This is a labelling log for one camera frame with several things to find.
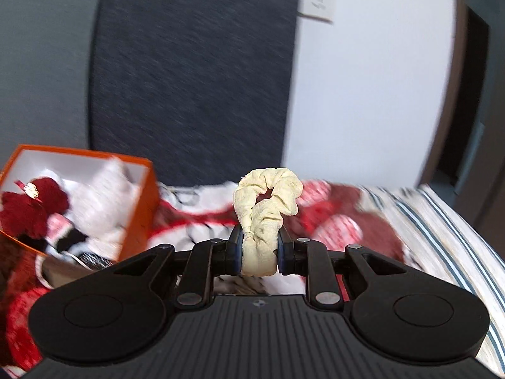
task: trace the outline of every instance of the open box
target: open box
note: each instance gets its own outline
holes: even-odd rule
[[[111,156],[121,159],[126,164],[129,179],[140,188],[136,205],[129,214],[125,227],[126,234],[117,258],[118,261],[122,261],[145,250],[159,203],[156,176],[150,160],[85,149],[19,145],[5,165],[3,175],[0,176],[0,193],[4,191],[19,193],[15,181],[28,183],[39,176],[44,169],[54,171],[66,180],[87,183]],[[44,252],[23,244],[3,231],[0,232],[25,248],[45,255]]]

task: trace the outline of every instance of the white scrunchie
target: white scrunchie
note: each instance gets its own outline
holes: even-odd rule
[[[272,197],[256,203],[259,194],[272,190]],[[244,231],[242,274],[268,276],[277,271],[277,233],[284,220],[281,214],[298,213],[296,198],[303,185],[287,168],[266,168],[249,172],[238,183],[233,206]]]

